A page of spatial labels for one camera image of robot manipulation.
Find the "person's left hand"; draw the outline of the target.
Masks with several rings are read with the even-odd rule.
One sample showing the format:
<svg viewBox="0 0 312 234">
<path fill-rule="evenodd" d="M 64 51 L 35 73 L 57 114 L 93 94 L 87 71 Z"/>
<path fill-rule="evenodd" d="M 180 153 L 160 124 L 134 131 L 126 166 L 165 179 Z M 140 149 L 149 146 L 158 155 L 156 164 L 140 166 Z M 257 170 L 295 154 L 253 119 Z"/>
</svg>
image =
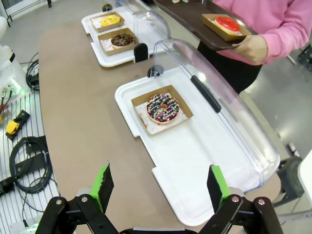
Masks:
<svg viewBox="0 0 312 234">
<path fill-rule="evenodd" d="M 249 35 L 239 44 L 233 45 L 232 52 L 253 65 L 265 63 L 268 55 L 268 45 L 262 35 Z"/>
</svg>

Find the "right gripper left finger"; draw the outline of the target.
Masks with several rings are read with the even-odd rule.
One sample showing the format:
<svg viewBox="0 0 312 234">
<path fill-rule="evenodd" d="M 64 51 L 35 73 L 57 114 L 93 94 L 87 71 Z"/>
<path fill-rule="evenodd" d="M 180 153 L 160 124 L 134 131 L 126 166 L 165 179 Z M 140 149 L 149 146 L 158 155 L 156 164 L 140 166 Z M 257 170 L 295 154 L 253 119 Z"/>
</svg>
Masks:
<svg viewBox="0 0 312 234">
<path fill-rule="evenodd" d="M 38 224 L 38 234 L 72 234 L 77 226 L 87 225 L 93 234 L 114 234 L 115 227 L 105 212 L 114 182 L 110 164 L 102 167 L 90 191 L 68 201 L 55 196 L 50 199 Z"/>
</svg>

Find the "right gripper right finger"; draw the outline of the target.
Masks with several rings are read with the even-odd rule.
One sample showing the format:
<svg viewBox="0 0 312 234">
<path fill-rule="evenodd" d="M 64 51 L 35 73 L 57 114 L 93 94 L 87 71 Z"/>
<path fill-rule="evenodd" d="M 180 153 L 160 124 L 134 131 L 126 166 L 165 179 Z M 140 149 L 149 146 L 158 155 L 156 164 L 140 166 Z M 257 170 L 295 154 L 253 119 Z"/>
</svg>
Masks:
<svg viewBox="0 0 312 234">
<path fill-rule="evenodd" d="M 232 226 L 243 227 L 247 234 L 282 234 L 273 204 L 261 196 L 249 201 L 232 194 L 219 166 L 210 165 L 207 188 L 214 215 L 199 231 L 201 234 L 227 234 Z"/>
</svg>

